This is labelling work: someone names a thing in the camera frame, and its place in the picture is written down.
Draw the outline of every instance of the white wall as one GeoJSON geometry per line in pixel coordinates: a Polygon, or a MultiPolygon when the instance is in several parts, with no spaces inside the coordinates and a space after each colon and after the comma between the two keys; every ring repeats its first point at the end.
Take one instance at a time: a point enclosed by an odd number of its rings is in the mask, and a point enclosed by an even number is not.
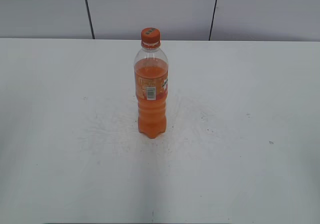
{"type": "MultiPolygon", "coordinates": [[[[88,0],[96,38],[207,40],[215,0],[88,0]]],[[[320,0],[218,0],[212,40],[320,41],[320,0]]],[[[0,0],[0,37],[91,38],[85,0],[0,0]]]]}
{"type": "Polygon", "coordinates": [[[91,38],[85,0],[0,0],[0,37],[91,38]]]}
{"type": "Polygon", "coordinates": [[[155,26],[163,39],[208,40],[215,0],[88,0],[96,38],[139,39],[155,26]]]}
{"type": "Polygon", "coordinates": [[[217,0],[212,40],[320,41],[320,0],[217,0]]]}

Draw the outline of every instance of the bottle base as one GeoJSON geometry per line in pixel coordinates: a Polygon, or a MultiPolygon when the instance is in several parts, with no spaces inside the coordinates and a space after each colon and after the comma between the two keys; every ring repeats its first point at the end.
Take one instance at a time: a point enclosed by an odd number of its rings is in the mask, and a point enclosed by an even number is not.
{"type": "Polygon", "coordinates": [[[154,139],[159,134],[164,133],[167,129],[167,119],[165,118],[160,123],[141,125],[141,121],[138,120],[138,130],[140,133],[145,134],[148,138],[154,139]]]}

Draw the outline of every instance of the bottle neck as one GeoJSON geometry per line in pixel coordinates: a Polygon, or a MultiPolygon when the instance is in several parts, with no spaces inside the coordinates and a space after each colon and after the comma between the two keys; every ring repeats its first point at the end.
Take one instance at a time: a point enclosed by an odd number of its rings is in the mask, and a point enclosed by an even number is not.
{"type": "Polygon", "coordinates": [[[147,53],[154,53],[154,52],[157,52],[159,49],[160,49],[160,47],[158,47],[158,48],[145,48],[145,47],[142,47],[142,50],[144,52],[147,52],[147,53]]]}

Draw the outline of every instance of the clear plastic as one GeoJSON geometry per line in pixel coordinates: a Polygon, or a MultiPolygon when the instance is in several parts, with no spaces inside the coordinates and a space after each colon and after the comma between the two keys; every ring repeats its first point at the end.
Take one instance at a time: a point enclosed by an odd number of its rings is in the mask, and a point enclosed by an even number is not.
{"type": "MultiPolygon", "coordinates": [[[[142,48],[134,60],[134,72],[137,78],[159,79],[168,74],[168,59],[160,48],[148,49],[142,48]]],[[[150,101],[139,97],[138,99],[138,129],[141,133],[146,134],[149,138],[155,138],[158,134],[166,131],[166,94],[150,101]]]]}

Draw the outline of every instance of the bottle label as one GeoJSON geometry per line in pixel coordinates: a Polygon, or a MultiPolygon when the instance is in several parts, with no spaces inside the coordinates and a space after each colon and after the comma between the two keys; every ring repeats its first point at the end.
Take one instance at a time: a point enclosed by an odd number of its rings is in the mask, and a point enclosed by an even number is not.
{"type": "Polygon", "coordinates": [[[136,96],[145,100],[162,99],[168,93],[168,72],[160,78],[148,79],[135,73],[136,96]]]}

